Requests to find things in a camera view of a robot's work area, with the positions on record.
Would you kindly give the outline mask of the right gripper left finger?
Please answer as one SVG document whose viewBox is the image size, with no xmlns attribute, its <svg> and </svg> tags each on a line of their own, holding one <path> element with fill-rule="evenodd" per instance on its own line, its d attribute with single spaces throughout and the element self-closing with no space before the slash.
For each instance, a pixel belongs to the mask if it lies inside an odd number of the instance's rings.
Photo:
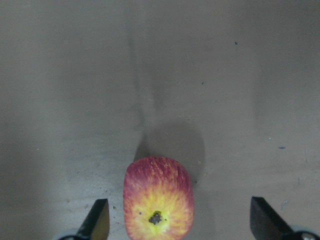
<svg viewBox="0 0 320 240">
<path fill-rule="evenodd" d="M 108 199 L 97 199 L 76 232 L 77 240 L 106 240 L 110 230 Z"/>
</svg>

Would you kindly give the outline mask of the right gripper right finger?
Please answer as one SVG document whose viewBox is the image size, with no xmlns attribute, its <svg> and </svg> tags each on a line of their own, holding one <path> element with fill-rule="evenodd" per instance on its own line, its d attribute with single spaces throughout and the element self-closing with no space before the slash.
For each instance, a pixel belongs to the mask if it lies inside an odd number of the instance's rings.
<svg viewBox="0 0 320 240">
<path fill-rule="evenodd" d="M 308 230 L 294 230 L 269 205 L 265 198 L 253 196 L 250 201 L 250 230 L 256 240 L 318 240 Z"/>
</svg>

